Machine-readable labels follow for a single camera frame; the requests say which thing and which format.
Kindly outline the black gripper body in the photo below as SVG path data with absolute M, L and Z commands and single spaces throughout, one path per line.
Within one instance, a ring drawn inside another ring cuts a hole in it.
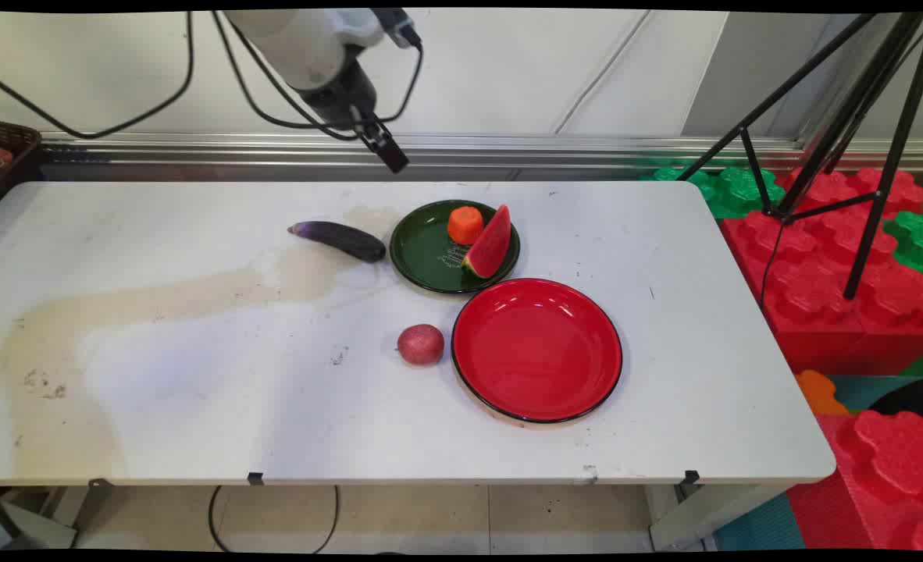
M 332 80 L 319 87 L 298 88 L 298 96 L 327 128 L 351 130 L 376 116 L 376 89 L 357 59 L 347 59 Z

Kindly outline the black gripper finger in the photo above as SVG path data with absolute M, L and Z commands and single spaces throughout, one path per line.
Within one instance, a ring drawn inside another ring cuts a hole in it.
M 369 149 L 393 174 L 401 173 L 408 166 L 407 154 L 402 151 L 394 136 L 379 118 L 369 125 Z
M 380 119 L 355 119 L 355 132 L 373 154 L 383 159 L 384 134 Z

